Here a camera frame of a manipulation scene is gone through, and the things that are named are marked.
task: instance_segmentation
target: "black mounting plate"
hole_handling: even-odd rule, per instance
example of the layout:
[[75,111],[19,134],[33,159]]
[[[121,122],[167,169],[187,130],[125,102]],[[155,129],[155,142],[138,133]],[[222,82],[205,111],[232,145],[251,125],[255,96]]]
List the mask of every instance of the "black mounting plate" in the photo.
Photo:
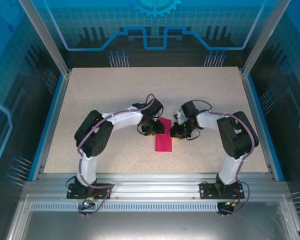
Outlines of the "black mounting plate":
[[[102,186],[106,186],[106,185],[110,185],[110,183],[95,183],[93,184],[96,187],[102,187]],[[92,195],[94,196],[94,199],[104,199],[105,196],[108,193],[108,190],[110,190],[110,188],[103,188],[103,189],[94,189],[93,194],[91,195],[87,195],[84,194],[82,189],[75,183],[70,183],[69,187],[68,187],[68,192],[66,194],[66,198],[67,199],[86,199],[88,197],[91,197]]]
[[214,183],[207,183],[203,182],[199,184],[199,193],[201,199],[221,199],[221,200],[228,200],[228,199],[238,199],[238,195],[234,192],[234,190],[239,190],[240,192],[240,199],[245,198],[245,193],[242,187],[242,184],[235,182],[229,185],[229,189],[224,191],[223,195],[219,195]]

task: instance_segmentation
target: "speckled tabletop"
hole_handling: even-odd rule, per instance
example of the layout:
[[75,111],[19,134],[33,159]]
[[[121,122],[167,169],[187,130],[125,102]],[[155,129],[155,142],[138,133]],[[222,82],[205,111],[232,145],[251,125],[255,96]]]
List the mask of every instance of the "speckled tabletop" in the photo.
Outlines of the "speckled tabletop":
[[[74,134],[88,113],[111,113],[144,103],[149,93],[164,105],[162,117],[173,120],[182,104],[203,99],[215,112],[243,111],[255,128],[236,67],[74,68],[45,164],[45,173],[76,173],[79,154]],[[206,107],[197,103],[197,108]],[[155,137],[136,126],[111,134],[99,155],[98,173],[217,173],[225,151],[217,131],[204,129],[194,141],[172,140],[172,152],[156,152]],[[243,172],[267,172],[261,146],[247,159]]]

